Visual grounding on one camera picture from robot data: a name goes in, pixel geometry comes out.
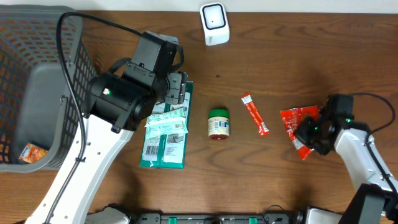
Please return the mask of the red instant coffee stick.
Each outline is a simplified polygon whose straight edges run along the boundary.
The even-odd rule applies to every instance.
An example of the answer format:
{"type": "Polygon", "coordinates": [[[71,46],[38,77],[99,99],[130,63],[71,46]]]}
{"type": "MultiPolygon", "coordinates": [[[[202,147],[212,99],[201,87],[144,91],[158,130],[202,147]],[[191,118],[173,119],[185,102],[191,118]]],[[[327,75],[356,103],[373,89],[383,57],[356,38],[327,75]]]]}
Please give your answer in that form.
{"type": "Polygon", "coordinates": [[[246,109],[249,111],[254,123],[258,127],[258,133],[260,136],[265,136],[270,133],[269,129],[267,128],[260,112],[258,111],[257,107],[255,106],[251,95],[249,93],[245,93],[241,97],[242,102],[244,103],[246,109]]]}

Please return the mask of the green lid jar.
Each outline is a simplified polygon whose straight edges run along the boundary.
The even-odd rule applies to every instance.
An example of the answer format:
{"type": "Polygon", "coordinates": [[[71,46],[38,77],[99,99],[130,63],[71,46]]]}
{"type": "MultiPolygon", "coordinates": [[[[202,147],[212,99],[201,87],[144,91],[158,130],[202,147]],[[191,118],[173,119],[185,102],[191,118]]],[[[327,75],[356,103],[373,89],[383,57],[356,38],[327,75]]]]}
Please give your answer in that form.
{"type": "Polygon", "coordinates": [[[212,140],[229,138],[229,112],[223,109],[213,109],[208,114],[208,137],[212,140]]]}

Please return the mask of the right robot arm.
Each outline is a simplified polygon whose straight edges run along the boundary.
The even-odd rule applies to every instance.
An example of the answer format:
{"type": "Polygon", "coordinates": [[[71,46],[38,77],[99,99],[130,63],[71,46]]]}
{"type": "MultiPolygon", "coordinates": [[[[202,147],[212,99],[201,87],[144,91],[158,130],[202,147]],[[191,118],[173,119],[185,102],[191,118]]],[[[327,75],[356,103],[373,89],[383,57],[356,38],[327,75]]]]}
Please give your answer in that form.
{"type": "Polygon", "coordinates": [[[305,118],[295,137],[321,155],[335,151],[345,163],[356,193],[343,214],[309,207],[297,223],[397,223],[397,179],[374,142],[374,131],[355,121],[354,95],[329,95],[318,119],[305,118]]]}

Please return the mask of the green 3M gloves package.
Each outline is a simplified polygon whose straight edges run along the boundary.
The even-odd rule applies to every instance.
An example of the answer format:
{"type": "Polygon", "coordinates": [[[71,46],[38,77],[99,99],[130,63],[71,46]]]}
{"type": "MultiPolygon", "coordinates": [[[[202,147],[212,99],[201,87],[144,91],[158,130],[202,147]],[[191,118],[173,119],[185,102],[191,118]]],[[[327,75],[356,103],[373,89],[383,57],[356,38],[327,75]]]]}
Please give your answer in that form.
{"type": "MultiPolygon", "coordinates": [[[[181,108],[184,111],[185,118],[187,120],[186,126],[188,126],[192,94],[193,82],[188,82],[185,98],[182,104],[170,105],[167,103],[161,103],[155,105],[152,110],[152,114],[169,113],[170,111],[179,110],[181,108]]],[[[146,130],[139,166],[157,169],[184,169],[185,149],[188,134],[170,133],[148,139],[148,133],[148,130],[146,130]]]]}

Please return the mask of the pale green wipes pack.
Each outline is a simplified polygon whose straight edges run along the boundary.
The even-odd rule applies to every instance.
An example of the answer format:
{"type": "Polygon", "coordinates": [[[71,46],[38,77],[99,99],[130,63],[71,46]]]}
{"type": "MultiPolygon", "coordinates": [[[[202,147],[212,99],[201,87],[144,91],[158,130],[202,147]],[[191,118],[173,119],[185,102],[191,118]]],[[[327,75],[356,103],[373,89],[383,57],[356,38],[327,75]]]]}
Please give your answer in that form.
{"type": "Polygon", "coordinates": [[[183,108],[152,114],[146,120],[146,139],[169,134],[187,134],[187,118],[183,108]]]}

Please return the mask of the orange snack packet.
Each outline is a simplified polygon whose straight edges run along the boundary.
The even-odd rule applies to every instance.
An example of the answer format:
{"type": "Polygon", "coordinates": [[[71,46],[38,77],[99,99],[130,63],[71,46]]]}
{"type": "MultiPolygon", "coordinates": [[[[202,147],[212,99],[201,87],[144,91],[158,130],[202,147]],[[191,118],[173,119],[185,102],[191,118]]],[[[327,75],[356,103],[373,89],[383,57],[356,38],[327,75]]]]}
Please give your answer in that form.
{"type": "Polygon", "coordinates": [[[35,163],[43,158],[48,150],[45,150],[35,144],[27,143],[22,150],[19,159],[26,163],[35,163]]]}

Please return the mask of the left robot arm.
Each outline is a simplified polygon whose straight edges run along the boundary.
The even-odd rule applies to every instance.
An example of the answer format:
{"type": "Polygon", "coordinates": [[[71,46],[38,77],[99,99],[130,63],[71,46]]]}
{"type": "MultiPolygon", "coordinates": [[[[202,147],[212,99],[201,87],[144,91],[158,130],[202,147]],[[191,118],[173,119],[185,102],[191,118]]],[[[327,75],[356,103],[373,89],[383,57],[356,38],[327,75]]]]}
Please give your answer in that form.
{"type": "Polygon", "coordinates": [[[27,223],[85,222],[105,174],[141,121],[157,104],[183,103],[187,73],[174,63],[177,55],[184,58],[176,37],[146,31],[132,58],[118,60],[90,80],[81,132],[27,223]]]}

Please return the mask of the red snack bag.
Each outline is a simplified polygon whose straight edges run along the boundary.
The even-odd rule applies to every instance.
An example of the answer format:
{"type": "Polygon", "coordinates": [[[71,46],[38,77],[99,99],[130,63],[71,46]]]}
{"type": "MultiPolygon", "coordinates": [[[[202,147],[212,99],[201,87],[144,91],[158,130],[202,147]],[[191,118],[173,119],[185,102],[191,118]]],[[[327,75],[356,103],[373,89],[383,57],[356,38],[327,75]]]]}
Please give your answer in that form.
{"type": "Polygon", "coordinates": [[[302,144],[294,135],[294,131],[298,125],[306,118],[312,117],[317,119],[318,117],[318,106],[307,106],[301,108],[292,108],[288,110],[282,110],[280,112],[283,124],[289,135],[290,140],[293,142],[300,158],[304,160],[308,155],[311,154],[313,149],[308,148],[302,144]]]}

